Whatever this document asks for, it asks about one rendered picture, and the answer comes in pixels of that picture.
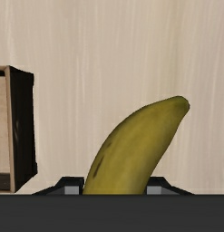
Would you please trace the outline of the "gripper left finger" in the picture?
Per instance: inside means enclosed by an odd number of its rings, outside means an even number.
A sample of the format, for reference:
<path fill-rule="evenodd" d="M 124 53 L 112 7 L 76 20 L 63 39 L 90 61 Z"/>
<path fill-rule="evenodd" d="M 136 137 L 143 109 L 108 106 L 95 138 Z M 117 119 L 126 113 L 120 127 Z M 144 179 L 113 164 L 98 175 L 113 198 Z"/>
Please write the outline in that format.
<path fill-rule="evenodd" d="M 35 192 L 35 195 L 82 195 L 83 185 L 84 177 L 61 177 L 54 186 Z"/>

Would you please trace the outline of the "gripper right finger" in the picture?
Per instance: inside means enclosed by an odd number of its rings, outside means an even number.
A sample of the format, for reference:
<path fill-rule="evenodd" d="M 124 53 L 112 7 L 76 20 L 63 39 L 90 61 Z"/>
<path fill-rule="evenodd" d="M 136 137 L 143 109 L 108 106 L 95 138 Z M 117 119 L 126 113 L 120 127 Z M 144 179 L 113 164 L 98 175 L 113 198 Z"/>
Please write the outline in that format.
<path fill-rule="evenodd" d="M 150 177 L 146 195 L 190 195 L 190 192 L 172 186 L 164 177 Z"/>

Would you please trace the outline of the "yellow-green banana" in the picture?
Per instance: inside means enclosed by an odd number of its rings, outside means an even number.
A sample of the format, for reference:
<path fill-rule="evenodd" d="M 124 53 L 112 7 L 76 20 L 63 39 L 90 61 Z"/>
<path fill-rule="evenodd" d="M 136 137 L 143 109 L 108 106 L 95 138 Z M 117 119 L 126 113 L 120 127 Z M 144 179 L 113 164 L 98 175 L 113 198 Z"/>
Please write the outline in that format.
<path fill-rule="evenodd" d="M 99 149 L 84 195 L 141 195 L 188 113 L 182 96 L 146 105 L 123 120 Z"/>

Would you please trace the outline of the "wooden box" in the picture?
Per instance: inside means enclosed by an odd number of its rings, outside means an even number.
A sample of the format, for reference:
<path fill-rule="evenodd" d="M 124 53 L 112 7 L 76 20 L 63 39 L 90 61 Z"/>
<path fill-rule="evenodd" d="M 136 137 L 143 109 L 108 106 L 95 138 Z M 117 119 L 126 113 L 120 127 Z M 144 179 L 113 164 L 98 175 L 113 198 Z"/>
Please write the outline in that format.
<path fill-rule="evenodd" d="M 0 66 L 0 193 L 15 193 L 37 174 L 34 75 Z"/>

